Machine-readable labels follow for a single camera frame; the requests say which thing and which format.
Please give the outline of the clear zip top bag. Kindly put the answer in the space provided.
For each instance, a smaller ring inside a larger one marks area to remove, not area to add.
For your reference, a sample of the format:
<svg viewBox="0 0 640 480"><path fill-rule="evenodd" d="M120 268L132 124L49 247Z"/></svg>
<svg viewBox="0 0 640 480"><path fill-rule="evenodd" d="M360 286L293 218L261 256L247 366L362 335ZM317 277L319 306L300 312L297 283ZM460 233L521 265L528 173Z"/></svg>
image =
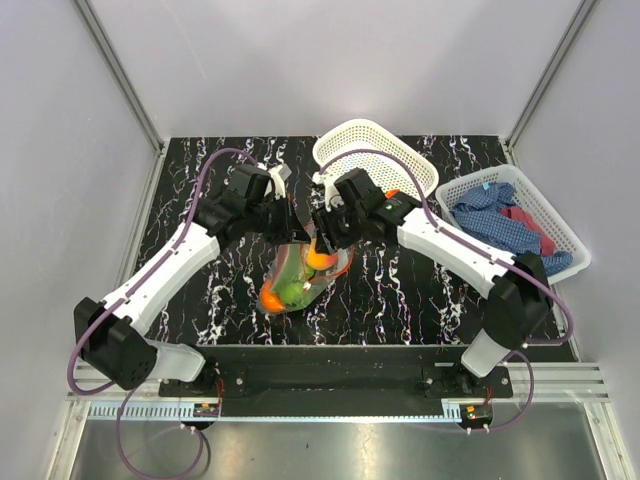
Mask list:
<svg viewBox="0 0 640 480"><path fill-rule="evenodd" d="M284 314L303 310L349 270L354 247L321 254L316 251L315 226L307 223L305 231L311 238L310 244L278 247L259 292L260 311Z"/></svg>

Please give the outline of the fake peach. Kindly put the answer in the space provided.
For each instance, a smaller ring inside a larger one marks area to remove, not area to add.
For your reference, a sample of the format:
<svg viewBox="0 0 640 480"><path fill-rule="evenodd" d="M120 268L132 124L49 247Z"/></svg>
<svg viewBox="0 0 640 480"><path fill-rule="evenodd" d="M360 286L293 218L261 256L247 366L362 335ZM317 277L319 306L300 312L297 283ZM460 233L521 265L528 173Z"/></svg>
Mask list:
<svg viewBox="0 0 640 480"><path fill-rule="evenodd" d="M324 254L316 250L316 244L312 242L305 258L306 264L316 271L326 271L337 263L337 255Z"/></svg>

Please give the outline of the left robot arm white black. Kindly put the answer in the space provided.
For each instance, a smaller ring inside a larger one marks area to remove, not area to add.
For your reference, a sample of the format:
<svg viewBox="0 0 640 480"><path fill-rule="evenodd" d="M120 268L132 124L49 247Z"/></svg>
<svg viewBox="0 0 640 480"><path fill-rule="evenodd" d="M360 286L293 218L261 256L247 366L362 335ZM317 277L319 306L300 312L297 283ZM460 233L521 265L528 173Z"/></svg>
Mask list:
<svg viewBox="0 0 640 480"><path fill-rule="evenodd" d="M246 234L274 245L309 242L286 189L290 174L285 164L242 164L218 191L196 191L186 220L151 260L103 299L84 298L75 306L76 346L67 373L84 360L125 391L153 379L178 380L193 395L208 394L216 372L199 350L146 335L174 295Z"/></svg>

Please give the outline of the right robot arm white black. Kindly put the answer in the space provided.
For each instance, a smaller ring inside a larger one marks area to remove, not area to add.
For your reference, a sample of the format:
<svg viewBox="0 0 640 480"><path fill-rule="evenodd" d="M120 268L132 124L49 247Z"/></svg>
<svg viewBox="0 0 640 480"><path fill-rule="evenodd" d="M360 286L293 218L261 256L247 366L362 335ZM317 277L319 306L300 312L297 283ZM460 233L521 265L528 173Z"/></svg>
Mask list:
<svg viewBox="0 0 640 480"><path fill-rule="evenodd" d="M489 373L529 342L551 312L551 292L536 255L515 256L487 245L403 192L387 196L361 168L336 178L316 173L313 181L325 189L324 206L312 214L318 251L333 253L361 240L399 246L445 267L484 299L482 327L453 374L463 395L486 389Z"/></svg>

